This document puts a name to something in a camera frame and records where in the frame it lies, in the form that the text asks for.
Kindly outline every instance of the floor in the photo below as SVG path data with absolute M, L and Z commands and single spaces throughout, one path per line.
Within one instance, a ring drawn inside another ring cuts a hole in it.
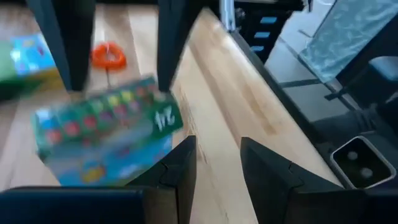
M 316 121 L 349 111 L 347 106 L 339 99 L 326 100 L 324 96 L 331 93 L 329 88 L 320 83 L 316 76 L 297 59 L 297 55 L 311 41 L 311 36 L 315 34 L 317 27 L 327 13 L 327 9 L 322 8 L 319 1 L 315 1 L 314 10 L 313 14 L 304 11 L 292 15 L 284 26 L 265 64 L 275 79 L 282 86 L 286 86 L 284 90 L 309 121 Z M 306 19 L 308 15 L 311 15 L 311 20 Z M 335 89 L 341 88 L 336 80 L 330 84 Z M 354 105 L 354 108 L 356 107 L 355 102 L 351 99 L 348 101 Z

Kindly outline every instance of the gray floor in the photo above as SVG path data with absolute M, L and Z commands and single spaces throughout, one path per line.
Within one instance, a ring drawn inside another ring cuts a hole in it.
M 300 32 L 299 22 L 288 21 L 265 64 L 278 82 L 317 79 L 297 60 L 297 54 L 309 41 L 311 38 Z M 336 81 L 334 81 L 334 87 L 339 88 Z M 349 110 L 338 99 L 326 100 L 324 96 L 330 94 L 331 91 L 322 83 L 284 88 L 284 90 L 309 121 L 336 116 Z

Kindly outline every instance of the orange ring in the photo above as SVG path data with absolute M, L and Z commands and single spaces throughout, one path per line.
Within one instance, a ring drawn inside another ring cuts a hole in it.
M 106 55 L 110 53 L 115 56 L 114 60 L 108 60 Z M 103 43 L 94 48 L 91 53 L 91 61 L 94 67 L 108 70 L 121 70 L 126 67 L 126 56 L 122 49 L 115 43 Z

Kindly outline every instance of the wooden surface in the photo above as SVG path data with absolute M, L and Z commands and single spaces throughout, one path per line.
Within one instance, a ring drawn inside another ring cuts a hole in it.
M 12 36 L 32 33 L 38 28 L 25 9 L 2 6 L 0 30 Z M 154 73 L 156 32 L 157 9 L 154 7 L 99 5 L 94 42 L 117 42 L 125 49 L 128 67 L 110 75 L 109 83 L 103 71 L 92 69 L 87 94 Z M 272 90 L 209 11 L 204 10 L 197 21 L 172 90 L 185 123 L 183 131 L 175 134 L 174 144 L 188 134 L 195 134 L 198 140 L 191 223 L 257 222 L 239 157 L 242 136 L 249 136 L 339 184 Z M 65 90 L 60 90 L 1 105 L 0 189 L 58 185 L 34 154 L 36 145 L 29 116 L 36 108 L 68 102 L 70 98 Z

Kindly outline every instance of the toy box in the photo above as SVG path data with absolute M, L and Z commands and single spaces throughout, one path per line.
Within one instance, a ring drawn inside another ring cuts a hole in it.
M 55 88 L 63 82 L 42 34 L 0 41 L 2 98 Z
M 62 185 L 124 185 L 172 150 L 183 126 L 153 78 L 32 116 L 38 155 Z

